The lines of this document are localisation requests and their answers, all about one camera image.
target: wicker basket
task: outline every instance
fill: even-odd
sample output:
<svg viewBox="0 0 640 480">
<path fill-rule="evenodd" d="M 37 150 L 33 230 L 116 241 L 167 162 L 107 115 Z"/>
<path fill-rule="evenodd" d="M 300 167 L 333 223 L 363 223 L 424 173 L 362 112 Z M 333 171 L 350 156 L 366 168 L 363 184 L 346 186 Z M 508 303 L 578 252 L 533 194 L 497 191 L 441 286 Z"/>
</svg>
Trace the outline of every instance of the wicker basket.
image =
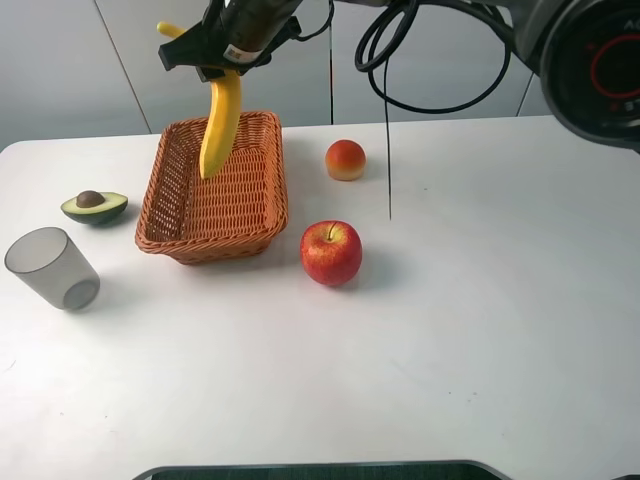
<svg viewBox="0 0 640 480">
<path fill-rule="evenodd" d="M 164 131 L 136 229 L 143 252 L 185 265 L 264 251 L 287 225 L 287 189 L 278 117 L 240 117 L 233 151 L 222 170 L 202 180 L 199 154 L 207 119 Z"/>
</svg>

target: banana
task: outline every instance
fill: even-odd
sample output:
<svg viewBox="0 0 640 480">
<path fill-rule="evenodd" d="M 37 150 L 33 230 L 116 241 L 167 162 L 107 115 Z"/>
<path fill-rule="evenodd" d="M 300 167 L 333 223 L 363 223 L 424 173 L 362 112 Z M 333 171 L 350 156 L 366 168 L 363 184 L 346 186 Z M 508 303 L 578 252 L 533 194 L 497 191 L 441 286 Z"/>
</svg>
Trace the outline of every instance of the banana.
<svg viewBox="0 0 640 480">
<path fill-rule="evenodd" d="M 160 22 L 158 32 L 177 38 L 185 30 L 170 23 Z M 211 112 L 204 139 L 200 147 L 200 177 L 213 177 L 227 161 L 238 130 L 242 109 L 240 76 L 225 70 L 224 76 L 211 81 Z"/>
</svg>

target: basket rim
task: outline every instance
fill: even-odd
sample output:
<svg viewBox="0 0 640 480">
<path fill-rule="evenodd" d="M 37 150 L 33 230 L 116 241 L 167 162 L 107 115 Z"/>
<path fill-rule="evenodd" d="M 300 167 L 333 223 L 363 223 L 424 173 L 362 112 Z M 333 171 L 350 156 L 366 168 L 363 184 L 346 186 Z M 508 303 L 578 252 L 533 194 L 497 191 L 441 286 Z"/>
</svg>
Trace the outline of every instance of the basket rim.
<svg viewBox="0 0 640 480">
<path fill-rule="evenodd" d="M 253 112 L 242 112 L 241 116 L 259 116 L 263 117 L 267 122 L 271 123 L 275 127 L 277 144 L 279 151 L 282 152 L 282 126 L 280 123 L 280 119 L 278 115 L 273 112 L 267 111 L 253 111 Z M 177 122 L 173 122 L 168 125 L 162 132 L 160 136 L 160 142 L 168 135 L 170 135 L 176 127 L 180 126 L 184 123 L 192 123 L 195 121 L 205 121 L 207 117 L 197 117 L 185 120 L 179 120 Z M 159 169 L 159 151 L 156 152 L 156 157 L 153 163 L 153 168 L 151 171 L 151 177 L 157 173 Z M 204 247 L 215 246 L 217 242 L 227 241 L 227 240 L 235 240 L 235 246 L 243 246 L 243 245 L 252 245 L 256 243 L 262 243 L 265 241 L 271 241 L 273 237 L 275 237 L 278 233 L 280 233 L 287 225 L 288 222 L 288 206 L 287 206 L 287 189 L 286 189 L 286 181 L 284 175 L 284 162 L 283 156 L 280 155 L 280 161 L 278 162 L 278 175 L 276 175 L 275 181 L 275 191 L 279 193 L 278 195 L 278 216 L 276 218 L 275 224 L 270 228 L 263 228 L 259 231 L 252 232 L 250 234 L 239 233 L 236 235 L 226 235 L 226 236 L 217 236 L 217 237 L 201 237 L 201 238 L 191 238 L 191 239 L 177 239 L 177 240 L 167 240 L 167 241 L 158 241 L 158 240 L 150 240 L 146 237 L 145 230 L 145 222 L 143 221 L 143 217 L 148 214 L 151 209 L 152 199 L 155 197 L 157 186 L 153 186 L 149 188 L 148 185 L 147 191 L 145 192 L 144 199 L 142 202 L 142 208 L 140 211 L 140 217 L 138 219 L 138 224 L 136 226 L 136 235 L 135 235 L 135 243 L 145 253 L 165 253 L 165 252 L 156 252 L 155 250 L 158 248 L 179 248 L 189 246 L 189 248 L 193 248 L 194 251 L 204 249 Z"/>
</svg>

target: avocado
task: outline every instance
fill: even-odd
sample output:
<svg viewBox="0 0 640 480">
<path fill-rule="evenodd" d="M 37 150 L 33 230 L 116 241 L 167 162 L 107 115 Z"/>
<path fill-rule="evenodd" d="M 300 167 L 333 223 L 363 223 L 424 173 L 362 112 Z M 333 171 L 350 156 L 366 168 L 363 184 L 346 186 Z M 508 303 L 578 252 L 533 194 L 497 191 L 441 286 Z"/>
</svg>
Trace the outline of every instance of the avocado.
<svg viewBox="0 0 640 480">
<path fill-rule="evenodd" d="M 129 199 L 113 192 L 87 190 L 67 200 L 60 209 L 72 220 L 88 225 L 107 223 L 127 208 Z"/>
</svg>

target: clear plastic cup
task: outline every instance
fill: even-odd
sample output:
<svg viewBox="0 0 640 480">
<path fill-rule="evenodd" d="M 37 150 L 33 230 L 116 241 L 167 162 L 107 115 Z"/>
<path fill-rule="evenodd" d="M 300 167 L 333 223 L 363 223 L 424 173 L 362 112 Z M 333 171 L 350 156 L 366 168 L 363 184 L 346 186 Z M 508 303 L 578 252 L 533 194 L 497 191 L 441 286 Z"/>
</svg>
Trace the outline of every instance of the clear plastic cup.
<svg viewBox="0 0 640 480">
<path fill-rule="evenodd" d="M 38 295 L 62 310 L 88 305 L 100 290 L 100 277 L 60 228 L 27 233 L 11 245 L 4 264 Z"/>
</svg>

